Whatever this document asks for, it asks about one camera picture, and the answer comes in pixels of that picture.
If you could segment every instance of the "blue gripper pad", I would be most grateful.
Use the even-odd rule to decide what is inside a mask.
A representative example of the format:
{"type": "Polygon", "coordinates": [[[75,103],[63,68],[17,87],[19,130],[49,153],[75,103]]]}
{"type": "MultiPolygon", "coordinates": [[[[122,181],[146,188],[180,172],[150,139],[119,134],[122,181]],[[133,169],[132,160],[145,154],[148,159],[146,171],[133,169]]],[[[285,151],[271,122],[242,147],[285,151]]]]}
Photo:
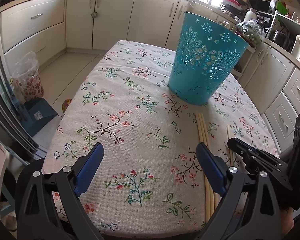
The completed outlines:
{"type": "Polygon", "coordinates": [[[82,193],[85,193],[88,190],[103,159],[103,153],[104,151],[101,143],[96,144],[89,152],[88,159],[77,175],[76,186],[74,188],[74,193],[77,197],[80,197],[82,193]]]}
{"type": "Polygon", "coordinates": [[[197,145],[197,159],[207,176],[207,179],[214,192],[220,194],[221,197],[226,193],[226,177],[219,169],[219,166],[215,162],[217,156],[213,156],[209,149],[204,143],[199,143],[197,145]]]}

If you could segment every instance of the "trash bag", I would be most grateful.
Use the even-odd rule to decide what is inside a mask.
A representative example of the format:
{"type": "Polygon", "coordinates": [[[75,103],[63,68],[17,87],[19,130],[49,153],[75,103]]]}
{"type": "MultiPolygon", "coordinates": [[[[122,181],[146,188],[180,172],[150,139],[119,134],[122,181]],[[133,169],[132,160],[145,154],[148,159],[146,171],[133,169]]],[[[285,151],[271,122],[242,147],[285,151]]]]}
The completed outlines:
{"type": "Polygon", "coordinates": [[[29,52],[16,63],[16,70],[12,77],[14,85],[20,88],[26,101],[43,97],[44,90],[39,76],[39,63],[34,52],[29,52]]]}
{"type": "Polygon", "coordinates": [[[237,31],[243,35],[254,46],[258,46],[264,41],[266,36],[264,28],[262,28],[257,20],[238,23],[237,31]]]}

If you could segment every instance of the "white tablecloth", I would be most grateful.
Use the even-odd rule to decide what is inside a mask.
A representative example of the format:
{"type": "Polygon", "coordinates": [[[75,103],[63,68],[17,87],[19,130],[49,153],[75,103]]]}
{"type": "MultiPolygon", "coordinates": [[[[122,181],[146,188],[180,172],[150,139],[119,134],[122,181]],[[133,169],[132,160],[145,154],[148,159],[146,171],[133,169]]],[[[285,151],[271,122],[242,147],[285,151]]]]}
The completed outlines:
{"type": "MultiPolygon", "coordinates": [[[[174,57],[167,49],[119,41],[82,84],[53,137],[43,173],[73,165],[96,142],[103,144],[104,159],[80,201],[105,234],[166,237],[202,229],[205,187],[195,153],[196,112],[204,114],[212,153],[227,164],[227,124],[236,137],[277,154],[231,74],[204,106],[172,94],[167,84],[174,57]]],[[[243,168],[238,156],[235,165],[243,168]]],[[[54,199],[66,219],[58,193],[54,199]]]]}

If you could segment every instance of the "silver bolt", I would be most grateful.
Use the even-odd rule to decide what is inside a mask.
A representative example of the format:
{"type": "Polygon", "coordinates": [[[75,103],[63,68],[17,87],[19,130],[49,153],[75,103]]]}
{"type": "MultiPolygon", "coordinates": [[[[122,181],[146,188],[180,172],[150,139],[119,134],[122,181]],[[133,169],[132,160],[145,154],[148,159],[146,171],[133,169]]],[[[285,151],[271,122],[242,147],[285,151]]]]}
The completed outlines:
{"type": "Polygon", "coordinates": [[[33,174],[32,174],[34,177],[38,177],[40,175],[40,171],[35,171],[33,174]]]}
{"type": "Polygon", "coordinates": [[[71,171],[71,167],[70,166],[63,167],[62,171],[67,173],[67,172],[71,171]]]}
{"type": "Polygon", "coordinates": [[[230,171],[231,173],[237,173],[237,172],[238,172],[238,169],[237,169],[236,167],[230,167],[230,168],[229,168],[229,171],[230,171]]]}
{"type": "Polygon", "coordinates": [[[265,178],[268,176],[268,174],[265,171],[261,171],[260,176],[265,178]]]}

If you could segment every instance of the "floral trash bin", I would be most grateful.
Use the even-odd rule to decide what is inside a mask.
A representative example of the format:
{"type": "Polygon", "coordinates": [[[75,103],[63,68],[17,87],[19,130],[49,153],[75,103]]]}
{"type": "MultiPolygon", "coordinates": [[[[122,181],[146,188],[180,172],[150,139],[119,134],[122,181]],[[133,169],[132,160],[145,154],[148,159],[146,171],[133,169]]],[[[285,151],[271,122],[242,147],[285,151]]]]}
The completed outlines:
{"type": "Polygon", "coordinates": [[[43,97],[44,90],[39,76],[39,64],[34,52],[29,52],[16,63],[16,70],[12,76],[14,86],[19,88],[26,101],[43,97]]]}
{"type": "Polygon", "coordinates": [[[169,88],[184,101],[205,104],[247,46],[246,41],[227,28],[185,12],[169,88]]]}

